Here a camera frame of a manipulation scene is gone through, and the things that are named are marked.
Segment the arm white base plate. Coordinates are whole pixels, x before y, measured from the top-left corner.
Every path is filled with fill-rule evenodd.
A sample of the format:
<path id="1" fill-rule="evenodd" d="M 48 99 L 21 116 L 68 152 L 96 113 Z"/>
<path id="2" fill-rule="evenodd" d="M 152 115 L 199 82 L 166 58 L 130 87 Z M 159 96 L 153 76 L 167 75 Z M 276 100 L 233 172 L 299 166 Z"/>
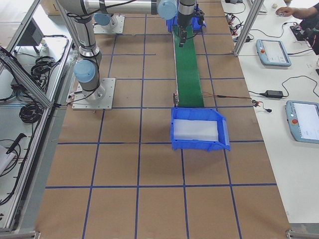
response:
<path id="1" fill-rule="evenodd" d="M 94 15 L 94 34 L 95 35 L 113 35 L 122 34 L 124 30 L 124 15 Z"/>
<path id="2" fill-rule="evenodd" d="M 100 80 L 100 86 L 94 93 L 82 90 L 78 83 L 77 91 L 72 103 L 73 110 L 111 110 L 113 106 L 114 90 L 116 79 L 103 78 Z"/>

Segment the person's hand on desk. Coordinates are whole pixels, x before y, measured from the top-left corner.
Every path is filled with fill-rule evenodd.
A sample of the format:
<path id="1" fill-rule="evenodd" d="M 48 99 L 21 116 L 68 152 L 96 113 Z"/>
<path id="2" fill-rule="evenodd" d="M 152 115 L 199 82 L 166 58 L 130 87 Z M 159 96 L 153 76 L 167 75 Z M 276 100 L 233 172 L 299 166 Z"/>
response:
<path id="1" fill-rule="evenodd" d="M 282 17 L 289 17 L 294 14 L 294 9 L 291 7 L 280 7 L 276 10 L 276 15 Z"/>

